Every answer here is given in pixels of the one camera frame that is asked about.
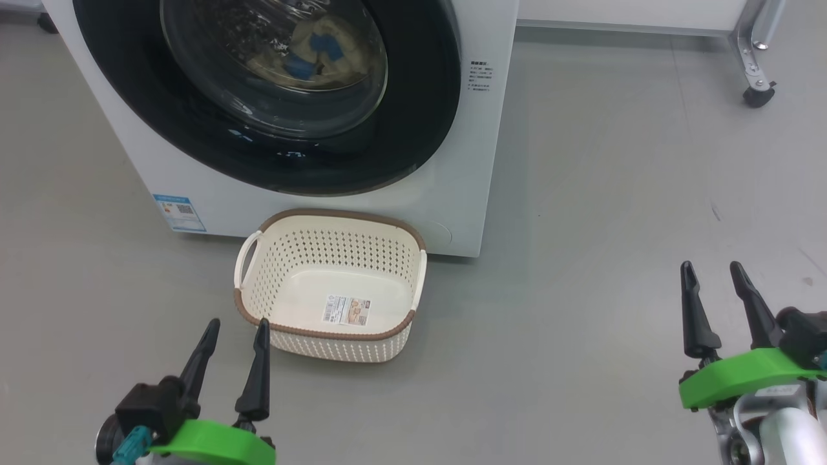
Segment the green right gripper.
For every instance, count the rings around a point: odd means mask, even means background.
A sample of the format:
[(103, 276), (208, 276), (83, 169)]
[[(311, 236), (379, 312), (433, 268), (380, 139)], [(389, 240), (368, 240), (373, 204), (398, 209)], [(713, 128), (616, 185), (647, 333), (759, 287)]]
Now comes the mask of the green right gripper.
[[(759, 389), (785, 385), (801, 378), (825, 377), (824, 369), (811, 364), (801, 367), (776, 348), (783, 332), (775, 315), (753, 285), (742, 263), (730, 262), (729, 270), (736, 294), (744, 304), (752, 351), (714, 361), (686, 374), (678, 384), (680, 403), (684, 409), (706, 409)], [(700, 299), (700, 283), (689, 261), (680, 265), (680, 296), (685, 356), (717, 360), (717, 350), (722, 343), (711, 329)]]

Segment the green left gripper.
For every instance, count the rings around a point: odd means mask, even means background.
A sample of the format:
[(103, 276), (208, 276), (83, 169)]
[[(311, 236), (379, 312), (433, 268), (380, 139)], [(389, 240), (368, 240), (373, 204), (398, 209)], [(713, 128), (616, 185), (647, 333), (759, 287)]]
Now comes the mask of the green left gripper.
[[(185, 417), (198, 417), (198, 398), (209, 359), (215, 353), (220, 332), (219, 318), (207, 324), (180, 378), (183, 383), (180, 407)], [(154, 455), (172, 456), (203, 464), (275, 464), (277, 451), (257, 435), (251, 422), (267, 420), (271, 414), (271, 330), (261, 318), (252, 347), (254, 360), (235, 411), (240, 427), (212, 420), (186, 420), (172, 439), (149, 448)]]

